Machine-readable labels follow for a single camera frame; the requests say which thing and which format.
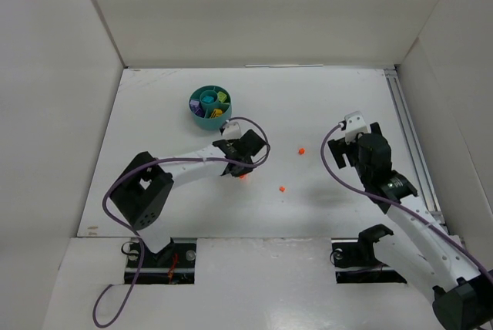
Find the yellow lego brick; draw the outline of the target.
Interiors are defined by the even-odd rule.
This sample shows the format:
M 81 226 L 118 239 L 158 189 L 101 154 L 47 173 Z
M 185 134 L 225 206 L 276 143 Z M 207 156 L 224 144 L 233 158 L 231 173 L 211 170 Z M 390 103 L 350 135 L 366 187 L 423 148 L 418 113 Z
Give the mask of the yellow lego brick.
M 210 114 L 210 119 L 215 119 L 223 115 L 223 111 L 219 108 L 214 109 Z

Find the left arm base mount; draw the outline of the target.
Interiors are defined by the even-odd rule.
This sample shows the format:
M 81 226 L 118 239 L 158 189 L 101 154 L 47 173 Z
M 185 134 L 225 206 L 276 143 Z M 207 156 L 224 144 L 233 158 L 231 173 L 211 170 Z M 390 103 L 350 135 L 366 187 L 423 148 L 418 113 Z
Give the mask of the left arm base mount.
M 197 239 L 175 239 L 159 253 L 144 247 L 143 264 L 137 285 L 192 285 L 195 281 Z M 127 241 L 120 248 L 126 257 L 124 283 L 131 284 L 140 259 L 138 241 Z

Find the small purple lego brick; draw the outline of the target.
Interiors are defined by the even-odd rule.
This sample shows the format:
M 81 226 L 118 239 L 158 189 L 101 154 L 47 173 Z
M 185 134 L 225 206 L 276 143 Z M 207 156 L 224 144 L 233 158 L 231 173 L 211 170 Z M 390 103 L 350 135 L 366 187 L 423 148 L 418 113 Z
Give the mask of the small purple lego brick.
M 190 107 L 190 109 L 191 109 L 192 111 L 196 111 L 196 110 L 198 110 L 198 109 L 200 109 L 200 108 L 201 108 L 201 106 L 200 106 L 200 102 L 199 102 L 199 101 L 197 101 L 197 100 L 191 100 L 191 101 L 189 102 L 189 107 Z

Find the dark purple long lego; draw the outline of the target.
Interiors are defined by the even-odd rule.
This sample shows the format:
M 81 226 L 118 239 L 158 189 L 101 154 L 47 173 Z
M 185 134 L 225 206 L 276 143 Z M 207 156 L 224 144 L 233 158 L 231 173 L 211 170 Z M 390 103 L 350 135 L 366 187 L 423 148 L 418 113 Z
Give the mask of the dark purple long lego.
M 194 114 L 198 117 L 201 117 L 201 118 L 204 118 L 205 117 L 205 112 L 203 111 L 203 109 L 201 109 L 200 107 L 197 108 L 195 111 L 194 111 Z

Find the teal lego brick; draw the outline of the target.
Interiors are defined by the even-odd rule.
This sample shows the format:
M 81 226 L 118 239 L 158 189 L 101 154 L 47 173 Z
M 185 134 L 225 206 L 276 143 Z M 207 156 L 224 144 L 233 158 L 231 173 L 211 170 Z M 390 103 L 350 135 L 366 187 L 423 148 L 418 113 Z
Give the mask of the teal lego brick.
M 216 101 L 216 94 L 213 91 L 206 91 L 201 95 L 200 99 L 202 103 L 209 105 Z

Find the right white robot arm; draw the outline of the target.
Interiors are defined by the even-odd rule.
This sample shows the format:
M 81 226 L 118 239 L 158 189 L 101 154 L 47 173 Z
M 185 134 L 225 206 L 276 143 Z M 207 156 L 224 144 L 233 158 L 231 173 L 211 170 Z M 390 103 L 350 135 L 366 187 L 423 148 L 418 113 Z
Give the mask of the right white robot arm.
M 415 287 L 430 303 L 445 329 L 481 329 L 492 320 L 492 273 L 454 241 L 422 204 L 412 208 L 402 200 L 417 197 L 418 191 L 394 170 L 391 147 L 378 123 L 366 124 L 361 113 L 352 113 L 324 137 L 320 155 L 331 153 L 336 165 L 353 167 L 362 184 L 356 194 L 368 197 L 397 229 L 376 224 L 361 231 L 354 241 L 332 242 L 334 266 L 350 273 L 388 266 Z

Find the light green square lego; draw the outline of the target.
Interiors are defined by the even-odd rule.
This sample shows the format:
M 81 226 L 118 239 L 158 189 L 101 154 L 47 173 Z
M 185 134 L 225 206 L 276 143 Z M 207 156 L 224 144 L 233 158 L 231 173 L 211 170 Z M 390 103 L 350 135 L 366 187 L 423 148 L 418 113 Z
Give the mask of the light green square lego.
M 219 91 L 216 95 L 220 103 L 225 103 L 228 99 L 228 95 L 222 91 Z

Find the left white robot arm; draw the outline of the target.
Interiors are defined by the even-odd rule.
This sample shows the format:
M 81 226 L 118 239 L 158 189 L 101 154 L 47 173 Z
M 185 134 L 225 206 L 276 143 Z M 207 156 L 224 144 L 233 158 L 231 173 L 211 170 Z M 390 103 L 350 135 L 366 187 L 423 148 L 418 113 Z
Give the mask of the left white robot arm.
M 247 130 L 238 139 L 221 138 L 200 150 L 178 157 L 158 159 L 148 152 L 137 154 L 104 196 L 124 217 L 123 224 L 157 254 L 172 241 L 159 216 L 170 192 L 208 177 L 241 177 L 265 162 L 253 158 L 270 149 L 264 135 Z

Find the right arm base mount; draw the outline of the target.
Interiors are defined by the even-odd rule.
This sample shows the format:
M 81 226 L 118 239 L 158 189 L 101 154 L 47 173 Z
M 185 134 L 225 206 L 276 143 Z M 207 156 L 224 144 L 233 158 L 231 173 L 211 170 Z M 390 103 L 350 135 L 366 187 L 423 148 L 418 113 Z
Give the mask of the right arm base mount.
M 331 239 L 330 262 L 337 284 L 407 284 L 394 269 L 376 259 L 374 245 L 393 231 L 378 224 L 361 231 L 357 237 Z

